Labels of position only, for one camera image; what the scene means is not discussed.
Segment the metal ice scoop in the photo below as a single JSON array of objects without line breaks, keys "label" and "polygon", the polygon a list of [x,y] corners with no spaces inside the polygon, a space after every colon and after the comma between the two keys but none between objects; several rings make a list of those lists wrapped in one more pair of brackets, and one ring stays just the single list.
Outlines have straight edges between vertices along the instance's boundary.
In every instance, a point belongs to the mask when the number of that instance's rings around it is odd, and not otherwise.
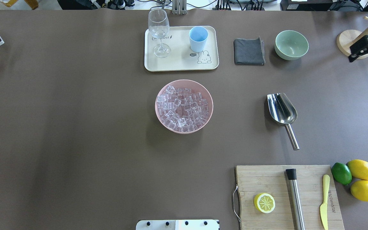
[{"label": "metal ice scoop", "polygon": [[292,129],[292,123],[297,119],[297,111],[285,93],[267,95],[271,117],[286,128],[293,150],[299,150],[298,141]]}]

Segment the wooden cup tree stand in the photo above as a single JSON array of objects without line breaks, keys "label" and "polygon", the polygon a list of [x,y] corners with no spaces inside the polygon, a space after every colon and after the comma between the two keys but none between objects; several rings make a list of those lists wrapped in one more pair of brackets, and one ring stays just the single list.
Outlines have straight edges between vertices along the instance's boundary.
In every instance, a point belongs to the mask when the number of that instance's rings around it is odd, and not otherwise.
[{"label": "wooden cup tree stand", "polygon": [[344,55],[351,57],[350,47],[365,35],[368,35],[368,27],[363,32],[353,29],[343,31],[337,36],[336,45]]}]

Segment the light blue cup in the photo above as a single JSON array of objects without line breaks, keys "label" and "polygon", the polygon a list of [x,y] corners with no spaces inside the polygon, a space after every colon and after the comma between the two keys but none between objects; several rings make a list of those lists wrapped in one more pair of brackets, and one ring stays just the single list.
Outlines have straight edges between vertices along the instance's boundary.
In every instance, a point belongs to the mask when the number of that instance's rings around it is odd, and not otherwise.
[{"label": "light blue cup", "polygon": [[203,51],[206,46],[208,31],[202,26],[196,26],[189,31],[190,49],[195,53]]}]

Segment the pink bowl of ice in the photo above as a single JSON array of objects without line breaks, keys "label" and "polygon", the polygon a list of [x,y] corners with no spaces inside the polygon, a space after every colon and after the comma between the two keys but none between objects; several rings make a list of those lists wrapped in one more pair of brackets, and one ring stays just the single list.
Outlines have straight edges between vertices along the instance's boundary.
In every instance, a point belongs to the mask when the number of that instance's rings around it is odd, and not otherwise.
[{"label": "pink bowl of ice", "polygon": [[159,122],[178,134],[191,134],[211,119],[214,103],[209,91],[194,80],[175,80],[163,87],[155,99]]}]

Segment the green bowl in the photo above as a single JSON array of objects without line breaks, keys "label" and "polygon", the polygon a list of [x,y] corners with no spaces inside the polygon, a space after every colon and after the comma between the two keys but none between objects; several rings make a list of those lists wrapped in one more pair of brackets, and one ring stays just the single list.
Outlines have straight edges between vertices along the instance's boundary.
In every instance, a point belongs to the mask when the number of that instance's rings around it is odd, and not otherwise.
[{"label": "green bowl", "polygon": [[303,57],[308,52],[309,43],[300,32],[285,30],[276,36],[274,48],[280,58],[293,61]]}]

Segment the yellow lemon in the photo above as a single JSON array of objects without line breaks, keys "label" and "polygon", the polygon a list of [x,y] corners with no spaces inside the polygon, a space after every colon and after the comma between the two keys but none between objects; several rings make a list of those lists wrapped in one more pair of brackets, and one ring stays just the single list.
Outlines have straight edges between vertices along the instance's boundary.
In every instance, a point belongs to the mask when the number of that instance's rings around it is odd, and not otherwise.
[{"label": "yellow lemon", "polygon": [[364,202],[368,202],[368,180],[358,180],[350,187],[351,194]]},{"label": "yellow lemon", "polygon": [[361,180],[368,180],[368,162],[365,160],[354,159],[346,163],[353,177]]}]

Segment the dark grey folded cloth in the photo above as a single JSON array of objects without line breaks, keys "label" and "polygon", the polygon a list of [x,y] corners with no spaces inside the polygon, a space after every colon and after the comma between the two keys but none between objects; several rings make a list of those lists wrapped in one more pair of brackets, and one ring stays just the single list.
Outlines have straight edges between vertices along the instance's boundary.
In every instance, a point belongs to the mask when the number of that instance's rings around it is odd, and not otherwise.
[{"label": "dark grey folded cloth", "polygon": [[236,65],[264,65],[264,41],[260,37],[257,39],[235,39],[234,63]]}]

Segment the green lime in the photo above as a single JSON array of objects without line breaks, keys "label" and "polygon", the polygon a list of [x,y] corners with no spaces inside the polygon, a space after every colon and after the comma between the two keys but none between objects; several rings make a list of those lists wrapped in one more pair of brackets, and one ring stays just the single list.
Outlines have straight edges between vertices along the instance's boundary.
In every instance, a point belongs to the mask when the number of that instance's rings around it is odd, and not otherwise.
[{"label": "green lime", "polygon": [[352,173],[349,167],[343,163],[335,163],[331,172],[333,178],[342,185],[349,185],[352,182]]}]

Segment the metal muddler black tip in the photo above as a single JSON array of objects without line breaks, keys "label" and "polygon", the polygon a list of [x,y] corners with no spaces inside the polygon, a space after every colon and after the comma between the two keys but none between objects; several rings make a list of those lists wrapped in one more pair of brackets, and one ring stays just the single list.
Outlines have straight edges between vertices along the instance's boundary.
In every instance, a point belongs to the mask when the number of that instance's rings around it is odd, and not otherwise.
[{"label": "metal muddler black tip", "polygon": [[286,169],[285,173],[288,178],[290,194],[292,197],[292,208],[295,214],[295,227],[297,230],[305,230],[305,223],[303,218],[303,210],[298,190],[296,169]]}]

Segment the yellow plastic knife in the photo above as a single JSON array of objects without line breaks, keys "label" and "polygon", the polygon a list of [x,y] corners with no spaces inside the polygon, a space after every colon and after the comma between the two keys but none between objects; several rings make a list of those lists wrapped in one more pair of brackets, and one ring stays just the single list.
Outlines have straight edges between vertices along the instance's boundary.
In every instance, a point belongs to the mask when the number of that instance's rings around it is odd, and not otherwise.
[{"label": "yellow plastic knife", "polygon": [[322,179],[322,199],[323,202],[319,207],[320,217],[321,217],[321,223],[324,230],[328,230],[328,194],[329,194],[329,186],[330,186],[330,176],[327,174],[323,175]]}]

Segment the wooden cutting board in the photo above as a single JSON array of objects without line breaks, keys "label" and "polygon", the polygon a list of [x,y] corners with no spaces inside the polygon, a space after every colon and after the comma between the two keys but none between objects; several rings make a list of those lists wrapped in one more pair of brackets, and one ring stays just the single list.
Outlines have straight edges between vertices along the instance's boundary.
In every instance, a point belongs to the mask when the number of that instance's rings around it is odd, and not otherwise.
[{"label": "wooden cutting board", "polygon": [[[327,196],[329,230],[343,230],[344,223],[333,175],[328,165],[238,165],[235,168],[242,230],[295,230],[295,212],[286,169],[296,169],[303,220],[307,230],[322,230],[323,176],[330,176]],[[275,199],[271,213],[260,212],[254,197],[268,193]]]}]

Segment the half lemon slice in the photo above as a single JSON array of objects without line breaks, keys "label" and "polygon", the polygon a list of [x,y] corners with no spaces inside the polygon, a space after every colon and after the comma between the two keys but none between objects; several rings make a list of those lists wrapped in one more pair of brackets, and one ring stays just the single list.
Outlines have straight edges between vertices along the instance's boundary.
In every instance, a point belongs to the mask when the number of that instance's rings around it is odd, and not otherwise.
[{"label": "half lemon slice", "polygon": [[254,206],[262,213],[271,213],[276,207],[275,199],[269,193],[259,193],[254,197]]}]

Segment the cream serving tray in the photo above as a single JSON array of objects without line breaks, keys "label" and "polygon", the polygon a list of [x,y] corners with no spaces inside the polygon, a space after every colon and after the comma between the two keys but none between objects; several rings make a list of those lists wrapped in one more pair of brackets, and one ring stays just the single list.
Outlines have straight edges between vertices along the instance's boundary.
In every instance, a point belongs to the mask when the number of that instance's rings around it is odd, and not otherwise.
[{"label": "cream serving tray", "polygon": [[150,72],[187,71],[187,70],[213,70],[219,65],[219,53],[216,31],[213,27],[205,25],[208,32],[206,46],[202,52],[196,53],[190,49],[189,31],[192,26],[171,27],[163,43],[171,48],[168,57],[159,58],[154,54],[155,45],[159,41],[149,30],[144,38],[144,66]]}]

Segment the clear wine glass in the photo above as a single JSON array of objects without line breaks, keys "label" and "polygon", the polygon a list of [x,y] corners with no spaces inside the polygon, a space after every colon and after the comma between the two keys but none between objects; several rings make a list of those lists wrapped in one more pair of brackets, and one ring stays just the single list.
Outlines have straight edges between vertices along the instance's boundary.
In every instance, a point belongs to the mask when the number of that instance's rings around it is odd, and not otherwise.
[{"label": "clear wine glass", "polygon": [[170,54],[170,47],[164,44],[170,30],[167,13],[163,9],[152,9],[148,14],[148,29],[150,34],[158,39],[159,44],[154,47],[154,54],[159,58],[165,58]]}]

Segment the aluminium frame post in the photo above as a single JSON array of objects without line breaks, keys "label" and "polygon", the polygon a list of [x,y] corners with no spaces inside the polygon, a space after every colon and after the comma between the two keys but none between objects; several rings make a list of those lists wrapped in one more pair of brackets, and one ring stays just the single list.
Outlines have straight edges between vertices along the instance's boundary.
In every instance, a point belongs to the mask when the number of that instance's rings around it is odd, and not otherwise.
[{"label": "aluminium frame post", "polygon": [[187,0],[171,0],[172,14],[186,15],[187,14]]}]

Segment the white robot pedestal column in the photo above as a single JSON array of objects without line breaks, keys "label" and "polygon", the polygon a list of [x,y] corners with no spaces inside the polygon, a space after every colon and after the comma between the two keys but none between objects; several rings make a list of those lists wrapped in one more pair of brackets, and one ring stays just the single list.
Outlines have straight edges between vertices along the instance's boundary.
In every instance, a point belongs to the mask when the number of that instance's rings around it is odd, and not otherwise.
[{"label": "white robot pedestal column", "polygon": [[219,220],[215,219],[166,219],[140,220],[136,230],[219,230]]}]

